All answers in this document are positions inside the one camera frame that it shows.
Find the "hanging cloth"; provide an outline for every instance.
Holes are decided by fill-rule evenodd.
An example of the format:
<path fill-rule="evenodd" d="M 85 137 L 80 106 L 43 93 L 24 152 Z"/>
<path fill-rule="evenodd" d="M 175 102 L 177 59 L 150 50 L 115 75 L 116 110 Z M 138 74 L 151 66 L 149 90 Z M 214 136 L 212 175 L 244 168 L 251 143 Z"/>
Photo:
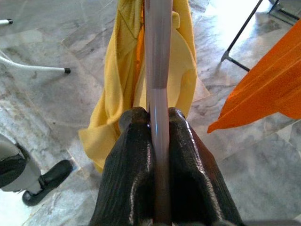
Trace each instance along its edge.
<path fill-rule="evenodd" d="M 174 0 L 168 106 L 188 115 L 196 85 L 196 54 L 188 0 Z M 107 48 L 104 89 L 87 129 L 79 137 L 99 172 L 120 136 L 118 119 L 133 107 L 146 109 L 143 0 L 119 0 Z"/>
<path fill-rule="evenodd" d="M 277 112 L 301 118 L 301 20 L 236 86 L 208 133 Z"/>

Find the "metal pole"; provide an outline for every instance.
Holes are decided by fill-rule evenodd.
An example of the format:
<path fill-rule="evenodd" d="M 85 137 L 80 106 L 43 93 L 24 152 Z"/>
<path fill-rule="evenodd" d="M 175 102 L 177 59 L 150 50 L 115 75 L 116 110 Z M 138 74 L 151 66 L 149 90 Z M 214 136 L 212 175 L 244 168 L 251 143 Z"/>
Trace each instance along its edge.
<path fill-rule="evenodd" d="M 171 225 L 169 189 L 169 119 L 167 77 L 172 0 L 145 0 L 146 85 L 149 94 L 152 144 L 156 154 L 154 222 Z"/>

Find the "gray pants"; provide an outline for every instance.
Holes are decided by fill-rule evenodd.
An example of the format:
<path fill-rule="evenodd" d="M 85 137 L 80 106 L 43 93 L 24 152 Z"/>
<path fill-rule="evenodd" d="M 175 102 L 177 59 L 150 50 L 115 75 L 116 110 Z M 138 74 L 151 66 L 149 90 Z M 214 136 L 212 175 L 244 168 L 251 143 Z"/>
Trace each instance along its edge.
<path fill-rule="evenodd" d="M 41 190 L 39 183 L 41 172 L 37 163 L 26 150 L 20 150 L 20 148 L 0 134 L 0 164 L 1 161 L 13 156 L 21 156 L 26 159 L 25 168 L 14 181 L 1 189 L 5 192 L 26 190 L 33 194 L 38 193 Z"/>

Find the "black metal stand leg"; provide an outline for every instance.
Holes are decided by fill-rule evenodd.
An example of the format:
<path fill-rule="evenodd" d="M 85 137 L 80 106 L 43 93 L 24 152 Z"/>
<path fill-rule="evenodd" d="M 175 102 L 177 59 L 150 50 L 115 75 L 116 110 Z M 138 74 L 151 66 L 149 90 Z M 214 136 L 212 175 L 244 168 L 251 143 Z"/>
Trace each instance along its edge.
<path fill-rule="evenodd" d="M 274 3 L 274 5 L 272 6 L 272 8 L 269 11 L 269 14 L 274 10 L 274 8 L 276 7 L 276 5 L 278 5 L 280 0 L 276 0 L 276 2 Z"/>
<path fill-rule="evenodd" d="M 244 31 L 244 29 L 246 28 L 246 26 L 248 25 L 248 23 L 250 22 L 252 16 L 256 13 L 258 7 L 260 6 L 260 4 L 262 3 L 263 0 L 259 0 L 257 5 L 255 6 L 255 8 L 253 9 L 253 11 L 251 12 L 251 14 L 249 15 L 249 17 L 247 18 L 247 20 L 245 21 L 245 23 L 243 24 L 243 26 L 240 28 L 239 32 L 237 33 L 237 35 L 235 36 L 234 40 L 232 41 L 232 43 L 229 45 L 228 49 L 225 51 L 225 53 L 223 54 L 222 58 L 221 58 L 221 62 L 224 61 L 225 59 L 235 63 L 237 66 L 243 68 L 244 70 L 246 70 L 247 72 L 250 71 L 249 68 L 247 68 L 246 66 L 242 65 L 240 62 L 234 60 L 233 58 L 231 58 L 229 56 L 229 53 L 231 51 L 231 49 L 233 48 L 233 46 L 235 45 L 235 43 L 237 42 L 238 38 L 240 37 L 241 33 Z"/>
<path fill-rule="evenodd" d="M 289 13 L 289 12 L 286 12 L 285 10 L 283 10 L 283 9 L 281 9 L 281 8 L 277 8 L 277 5 L 278 5 L 279 2 L 280 2 L 280 0 L 276 0 L 276 2 L 274 3 L 274 5 L 272 6 L 271 10 L 269 11 L 269 14 L 270 14 L 271 16 L 273 16 L 273 17 L 275 17 L 275 18 L 277 18 L 277 19 L 279 19 L 279 20 L 281 20 L 281 21 L 283 21 L 283 22 L 285 22 L 285 23 L 287 23 L 287 24 L 293 26 L 294 24 L 292 24 L 292 23 L 290 23 L 290 22 L 288 22 L 288 21 L 286 21 L 286 20 L 284 20 L 284 19 L 282 19 L 282 18 L 280 18 L 280 17 L 278 17 L 278 16 L 276 16 L 276 15 L 272 15 L 272 14 L 271 14 L 271 12 L 272 12 L 274 9 L 277 9 L 277 11 L 280 12 L 280 13 L 283 13 L 283 14 L 285 14 L 285 15 L 287 15 L 287 16 L 289 16 L 289 17 L 295 19 L 295 20 L 300 20 L 300 17 L 297 17 L 297 16 L 294 15 L 294 14 L 291 14 L 291 13 Z"/>

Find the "person's leg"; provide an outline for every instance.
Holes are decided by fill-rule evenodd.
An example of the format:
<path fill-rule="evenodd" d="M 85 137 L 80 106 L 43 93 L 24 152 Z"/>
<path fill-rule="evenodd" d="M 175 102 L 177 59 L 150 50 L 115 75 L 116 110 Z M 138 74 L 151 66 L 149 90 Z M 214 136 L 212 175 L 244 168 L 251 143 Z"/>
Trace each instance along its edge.
<path fill-rule="evenodd" d="M 29 153 L 0 135 L 1 189 L 5 192 L 29 190 L 38 193 L 40 169 Z"/>
<path fill-rule="evenodd" d="M 5 192 L 25 190 L 26 205 L 38 204 L 71 173 L 72 163 L 62 160 L 41 175 L 36 161 L 19 144 L 0 135 L 0 188 Z"/>

